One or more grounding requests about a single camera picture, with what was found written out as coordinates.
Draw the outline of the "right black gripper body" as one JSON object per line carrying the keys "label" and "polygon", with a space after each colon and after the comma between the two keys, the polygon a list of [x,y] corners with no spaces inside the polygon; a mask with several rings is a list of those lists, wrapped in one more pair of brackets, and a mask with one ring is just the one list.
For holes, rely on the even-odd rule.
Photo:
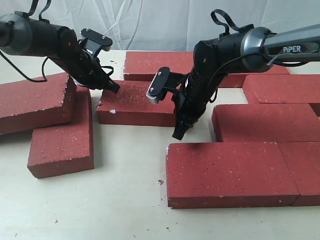
{"label": "right black gripper body", "polygon": [[207,103],[217,98],[218,83],[214,79],[215,70],[204,72],[192,68],[181,80],[177,94],[174,94],[174,113],[180,124],[193,125],[206,110]]}

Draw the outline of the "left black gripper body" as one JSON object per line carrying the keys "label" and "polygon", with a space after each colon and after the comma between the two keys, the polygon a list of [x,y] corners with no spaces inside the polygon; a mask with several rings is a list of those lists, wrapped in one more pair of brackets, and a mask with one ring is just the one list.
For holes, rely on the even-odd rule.
{"label": "left black gripper body", "polygon": [[76,82],[91,90],[112,90],[113,67],[100,65],[100,60],[94,58],[87,50],[81,49],[66,61],[66,72]]}

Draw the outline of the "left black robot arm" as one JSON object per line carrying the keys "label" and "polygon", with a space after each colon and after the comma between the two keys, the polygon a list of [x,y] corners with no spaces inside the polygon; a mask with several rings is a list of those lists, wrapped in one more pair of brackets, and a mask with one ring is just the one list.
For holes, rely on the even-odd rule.
{"label": "left black robot arm", "polygon": [[90,90],[117,93],[120,85],[111,79],[112,66],[102,66],[98,55],[108,52],[112,39],[90,28],[76,32],[63,25],[51,24],[35,13],[38,1],[32,1],[28,12],[15,11],[0,18],[0,55],[23,77],[25,74],[6,56],[44,57],[64,70],[74,81]]}

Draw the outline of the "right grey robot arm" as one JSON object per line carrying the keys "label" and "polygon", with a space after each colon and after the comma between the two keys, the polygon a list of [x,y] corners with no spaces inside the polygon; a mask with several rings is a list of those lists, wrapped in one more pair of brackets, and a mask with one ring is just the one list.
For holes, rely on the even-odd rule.
{"label": "right grey robot arm", "polygon": [[193,49],[193,67],[179,81],[174,102],[172,137],[181,140],[216,100],[218,87],[229,74],[263,73],[273,65],[299,67],[320,60],[320,26],[282,33],[253,24],[238,27],[221,9],[210,13],[224,27],[219,37],[199,41]]}

